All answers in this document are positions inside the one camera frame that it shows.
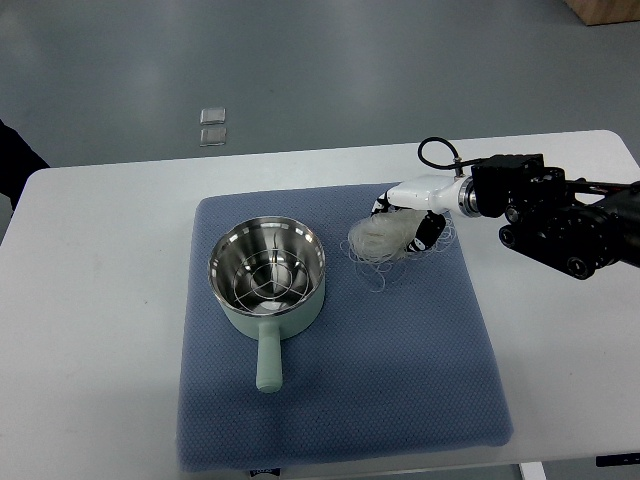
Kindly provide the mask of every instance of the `mint green saucepan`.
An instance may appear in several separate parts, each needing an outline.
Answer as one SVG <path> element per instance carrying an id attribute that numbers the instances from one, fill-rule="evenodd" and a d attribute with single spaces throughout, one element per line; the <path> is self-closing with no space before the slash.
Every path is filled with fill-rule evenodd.
<path id="1" fill-rule="evenodd" d="M 324 303 L 325 256 L 318 237 L 290 218 L 247 220 L 213 248 L 209 283 L 233 326 L 258 340 L 256 386 L 277 392 L 280 341 L 311 325 Z"/>

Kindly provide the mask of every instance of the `blue cushion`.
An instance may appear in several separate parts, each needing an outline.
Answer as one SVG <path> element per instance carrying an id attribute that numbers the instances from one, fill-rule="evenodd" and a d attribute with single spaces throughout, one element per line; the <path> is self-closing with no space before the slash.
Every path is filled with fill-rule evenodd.
<path id="1" fill-rule="evenodd" d="M 184 327 L 178 456 L 184 471 L 259 469 L 508 442 L 513 427 L 458 242 L 373 293 L 341 251 L 390 185 L 207 198 L 196 211 Z M 320 238 L 326 300 L 282 342 L 284 385 L 255 387 L 257 342 L 231 325 L 207 277 L 217 240 L 252 217 Z"/>

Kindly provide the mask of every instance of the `label tag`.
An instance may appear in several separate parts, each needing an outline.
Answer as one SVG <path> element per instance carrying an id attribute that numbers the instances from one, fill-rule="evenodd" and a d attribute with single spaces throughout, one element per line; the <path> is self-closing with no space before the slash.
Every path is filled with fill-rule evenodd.
<path id="1" fill-rule="evenodd" d="M 260 470 L 250 470 L 249 471 L 249 475 L 251 475 L 251 478 L 255 477 L 256 475 L 261 475 L 261 474 L 270 474 L 273 475 L 275 477 L 279 477 L 280 476 L 280 469 L 279 468 L 262 468 Z"/>

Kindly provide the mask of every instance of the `person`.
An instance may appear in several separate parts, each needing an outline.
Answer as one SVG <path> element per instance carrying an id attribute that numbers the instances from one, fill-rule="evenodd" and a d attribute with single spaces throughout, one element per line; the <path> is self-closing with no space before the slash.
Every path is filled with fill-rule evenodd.
<path id="1" fill-rule="evenodd" d="M 43 168 L 49 168 L 47 162 L 0 119 L 0 193 L 9 197 L 13 210 L 29 176 Z"/>

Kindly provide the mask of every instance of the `concrete floor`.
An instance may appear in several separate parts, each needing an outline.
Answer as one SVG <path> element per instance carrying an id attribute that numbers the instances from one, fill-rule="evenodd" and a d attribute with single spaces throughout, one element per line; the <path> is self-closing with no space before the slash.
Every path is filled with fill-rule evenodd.
<path id="1" fill-rule="evenodd" d="M 590 129 L 639 159 L 639 45 L 640 22 L 585 27 L 562 0 L 0 0 L 0 118 L 53 167 Z M 199 146 L 208 106 L 224 146 Z M 640 477 L 594 463 L 545 467 Z"/>

